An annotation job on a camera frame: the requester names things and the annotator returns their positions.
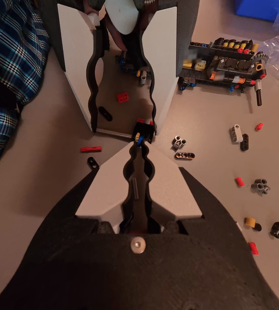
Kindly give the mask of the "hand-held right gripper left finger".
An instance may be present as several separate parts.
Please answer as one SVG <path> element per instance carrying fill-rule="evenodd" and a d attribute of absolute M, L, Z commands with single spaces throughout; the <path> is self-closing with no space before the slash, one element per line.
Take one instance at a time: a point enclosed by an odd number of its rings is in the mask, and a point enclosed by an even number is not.
<path fill-rule="evenodd" d="M 130 142 L 100 166 L 75 214 L 77 217 L 109 222 L 114 232 L 119 233 L 119 225 L 124 220 L 122 204 L 129 191 L 123 169 L 131 159 L 133 144 Z"/>

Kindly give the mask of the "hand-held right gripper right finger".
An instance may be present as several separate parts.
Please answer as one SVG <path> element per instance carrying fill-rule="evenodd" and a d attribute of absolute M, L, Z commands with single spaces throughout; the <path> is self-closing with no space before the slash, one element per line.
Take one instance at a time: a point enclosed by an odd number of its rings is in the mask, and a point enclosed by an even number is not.
<path fill-rule="evenodd" d="M 142 144 L 145 186 L 145 213 L 148 232 L 161 233 L 169 222 L 198 219 L 202 212 L 179 168 L 152 144 Z"/>

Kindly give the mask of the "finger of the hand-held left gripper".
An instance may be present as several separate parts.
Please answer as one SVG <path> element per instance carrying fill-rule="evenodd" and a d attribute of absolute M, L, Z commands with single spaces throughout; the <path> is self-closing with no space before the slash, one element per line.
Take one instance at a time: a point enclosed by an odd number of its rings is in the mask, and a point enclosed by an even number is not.
<path fill-rule="evenodd" d="M 150 69 L 152 120 L 159 135 L 178 82 L 176 76 L 177 7 L 158 10 L 141 35 L 141 52 Z"/>
<path fill-rule="evenodd" d="M 103 78 L 103 39 L 106 35 L 96 13 L 87 15 L 62 4 L 57 8 L 65 75 L 89 128 L 96 133 L 99 114 L 96 100 Z"/>

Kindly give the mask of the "large lego vehicle model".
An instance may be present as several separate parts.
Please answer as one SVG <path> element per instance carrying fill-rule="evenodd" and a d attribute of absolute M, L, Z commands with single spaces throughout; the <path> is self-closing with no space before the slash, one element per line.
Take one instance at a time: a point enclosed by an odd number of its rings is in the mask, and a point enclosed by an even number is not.
<path fill-rule="evenodd" d="M 262 105 L 261 81 L 267 76 L 266 65 L 269 56 L 258 51 L 258 44 L 252 40 L 217 38 L 209 43 L 190 41 L 188 54 L 183 60 L 178 76 L 175 76 L 174 64 L 162 65 L 153 70 L 148 65 L 136 69 L 127 52 L 115 55 L 115 62 L 122 72 L 136 75 L 139 84 L 144 85 L 147 78 L 154 79 L 155 86 L 161 88 L 179 85 L 180 91 L 197 84 L 214 85 L 228 88 L 230 92 L 254 87 L 257 106 Z"/>

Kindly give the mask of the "black lego gear axle assembly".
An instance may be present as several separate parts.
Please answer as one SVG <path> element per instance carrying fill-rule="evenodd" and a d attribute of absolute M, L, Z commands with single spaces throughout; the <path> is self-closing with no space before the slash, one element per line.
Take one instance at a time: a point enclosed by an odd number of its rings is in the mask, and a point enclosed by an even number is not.
<path fill-rule="evenodd" d="M 132 141 L 135 141 L 137 143 L 139 136 L 143 135 L 144 138 L 142 140 L 143 142 L 148 142 L 151 144 L 153 142 L 153 137 L 155 135 L 155 128 L 154 128 L 154 123 L 153 121 L 150 121 L 150 123 L 145 123 L 144 119 L 137 119 L 137 122 L 134 126 L 134 129 L 131 134 L 126 134 L 126 133 L 119 133 L 116 131 L 112 130 L 105 130 L 105 129 L 96 129 L 97 133 L 102 133 L 102 134 L 108 134 L 108 135 L 113 135 L 121 138 L 126 138 L 126 139 L 131 139 Z"/>

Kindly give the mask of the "dark grey lego pin connector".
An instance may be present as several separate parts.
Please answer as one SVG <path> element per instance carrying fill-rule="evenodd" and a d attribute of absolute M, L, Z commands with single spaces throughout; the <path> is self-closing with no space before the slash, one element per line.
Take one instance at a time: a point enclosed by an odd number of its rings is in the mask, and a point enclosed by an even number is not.
<path fill-rule="evenodd" d="M 251 184 L 251 189 L 255 192 L 267 195 L 270 191 L 270 187 L 267 185 L 267 180 L 256 179 L 253 184 Z"/>
<path fill-rule="evenodd" d="M 172 141 L 172 148 L 177 150 L 182 148 L 184 145 L 186 145 L 187 141 L 183 138 L 181 138 L 181 136 L 176 135 Z"/>

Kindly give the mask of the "light grey thick lego liftarm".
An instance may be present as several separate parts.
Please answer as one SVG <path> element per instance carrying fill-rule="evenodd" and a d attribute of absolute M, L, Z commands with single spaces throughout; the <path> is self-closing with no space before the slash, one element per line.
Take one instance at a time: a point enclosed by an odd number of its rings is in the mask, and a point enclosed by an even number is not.
<path fill-rule="evenodd" d="M 231 140 L 233 143 L 241 143 L 243 141 L 243 136 L 242 136 L 240 125 L 235 124 L 229 130 L 230 130 Z"/>

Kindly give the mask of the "person's left hand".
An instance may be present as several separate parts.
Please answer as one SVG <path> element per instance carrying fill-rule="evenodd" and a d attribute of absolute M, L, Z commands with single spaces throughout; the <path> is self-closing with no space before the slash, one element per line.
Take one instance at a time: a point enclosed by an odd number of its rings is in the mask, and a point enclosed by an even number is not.
<path fill-rule="evenodd" d="M 117 45 L 117 47 L 121 51 L 127 52 L 127 48 L 122 41 L 121 33 L 118 31 L 118 29 L 116 29 L 116 27 L 114 26 L 114 24 L 111 21 L 110 16 L 107 12 L 104 16 L 104 20 L 105 20 L 107 30 L 111 34 L 111 37 L 112 37 L 113 41 L 115 42 L 115 44 Z"/>

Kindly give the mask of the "blue plaid shirt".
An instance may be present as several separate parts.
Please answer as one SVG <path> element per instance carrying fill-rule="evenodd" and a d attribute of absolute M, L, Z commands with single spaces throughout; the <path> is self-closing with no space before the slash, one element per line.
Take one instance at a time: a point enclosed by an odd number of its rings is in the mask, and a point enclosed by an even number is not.
<path fill-rule="evenodd" d="M 39 91 L 49 48 L 38 1 L 0 0 L 0 158 Z"/>

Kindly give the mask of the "blue plastic storage bin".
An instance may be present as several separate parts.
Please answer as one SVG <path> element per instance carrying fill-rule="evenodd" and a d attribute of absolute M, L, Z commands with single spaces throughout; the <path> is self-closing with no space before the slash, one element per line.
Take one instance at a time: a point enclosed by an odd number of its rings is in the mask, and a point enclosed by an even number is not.
<path fill-rule="evenodd" d="M 274 22 L 279 14 L 279 0 L 235 0 L 238 16 Z"/>

